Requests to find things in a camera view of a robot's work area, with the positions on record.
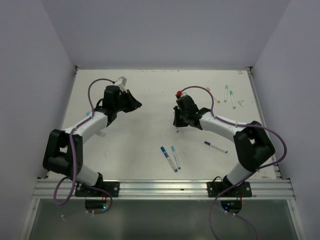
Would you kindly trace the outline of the peach capped marker pen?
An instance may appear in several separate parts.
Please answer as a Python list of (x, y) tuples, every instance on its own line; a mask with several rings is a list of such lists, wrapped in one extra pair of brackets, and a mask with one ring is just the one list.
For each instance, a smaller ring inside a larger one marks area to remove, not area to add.
[(211, 93), (214, 101), (216, 101), (216, 102), (219, 104), (219, 103), (220, 103), (220, 100), (218, 100), (218, 99), (215, 97), (215, 95), (212, 93), (212, 90), (211, 90), (209, 87), (206, 87), (206, 89)]

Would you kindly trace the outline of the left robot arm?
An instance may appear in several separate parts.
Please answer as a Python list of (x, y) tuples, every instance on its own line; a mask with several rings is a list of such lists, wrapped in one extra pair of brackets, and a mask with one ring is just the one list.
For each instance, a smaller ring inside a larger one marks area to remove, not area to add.
[(84, 144), (97, 132), (108, 127), (119, 112), (137, 110), (142, 103), (136, 100), (123, 84), (108, 85), (91, 113), (72, 127), (50, 132), (42, 165), (51, 172), (64, 175), (86, 185), (92, 196), (103, 193), (102, 174), (84, 165)]

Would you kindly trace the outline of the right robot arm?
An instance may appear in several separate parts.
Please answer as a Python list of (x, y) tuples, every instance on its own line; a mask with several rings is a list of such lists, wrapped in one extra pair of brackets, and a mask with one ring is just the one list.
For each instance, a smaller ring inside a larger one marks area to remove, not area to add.
[(227, 196), (235, 196), (244, 177), (255, 173), (275, 153), (275, 148), (261, 124), (238, 124), (219, 115), (213, 116), (208, 108), (199, 109), (191, 96), (176, 94), (173, 125), (178, 128), (193, 127), (215, 133), (234, 143), (238, 163), (222, 179), (222, 189)]

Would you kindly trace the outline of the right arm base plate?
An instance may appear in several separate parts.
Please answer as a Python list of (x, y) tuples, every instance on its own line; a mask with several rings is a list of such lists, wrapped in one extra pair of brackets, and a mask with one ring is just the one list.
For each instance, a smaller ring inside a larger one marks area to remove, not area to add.
[(222, 198), (250, 198), (253, 196), (251, 185), (248, 181), (231, 187), (232, 184), (226, 177), (223, 179), (216, 177), (214, 180), (206, 183), (206, 190), (209, 198), (215, 198), (217, 196)]

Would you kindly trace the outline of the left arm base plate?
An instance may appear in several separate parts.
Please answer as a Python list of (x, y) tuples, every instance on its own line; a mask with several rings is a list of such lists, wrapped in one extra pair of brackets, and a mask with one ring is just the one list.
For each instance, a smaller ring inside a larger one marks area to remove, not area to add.
[(117, 198), (120, 191), (120, 182), (118, 181), (102, 181), (99, 185), (88, 186), (81, 184), (75, 189), (76, 197), (84, 198), (98, 198), (107, 197), (107, 193), (113, 197)]

